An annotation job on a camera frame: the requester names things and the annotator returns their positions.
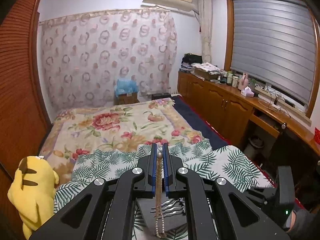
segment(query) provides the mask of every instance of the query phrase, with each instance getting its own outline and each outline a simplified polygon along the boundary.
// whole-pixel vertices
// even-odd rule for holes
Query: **window blind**
[[[308,104],[315,71],[315,34],[300,0],[233,0],[231,69],[271,83]]]

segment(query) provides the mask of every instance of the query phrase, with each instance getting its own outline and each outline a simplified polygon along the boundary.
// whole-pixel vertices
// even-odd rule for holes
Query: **pearl necklace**
[[[162,152],[157,153],[157,167],[156,167],[156,236],[159,238],[166,237],[164,232],[164,219],[161,209],[161,194],[162,194]],[[159,234],[158,219],[161,216],[162,220],[162,236]]]

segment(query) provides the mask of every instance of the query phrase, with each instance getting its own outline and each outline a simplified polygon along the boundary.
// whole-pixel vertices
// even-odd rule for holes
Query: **pikachu plush toy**
[[[19,212],[26,239],[53,216],[54,185],[58,183],[57,173],[46,160],[38,156],[21,160],[8,198]]]

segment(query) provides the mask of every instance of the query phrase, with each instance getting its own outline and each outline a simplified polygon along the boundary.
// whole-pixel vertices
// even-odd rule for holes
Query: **window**
[[[228,0],[225,69],[249,73],[312,112],[317,55],[315,21],[302,0]]]

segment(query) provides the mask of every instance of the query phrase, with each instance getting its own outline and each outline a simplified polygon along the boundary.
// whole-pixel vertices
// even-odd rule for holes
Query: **stack of books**
[[[192,66],[189,63],[183,62],[181,64],[180,71],[190,73],[192,71]]]

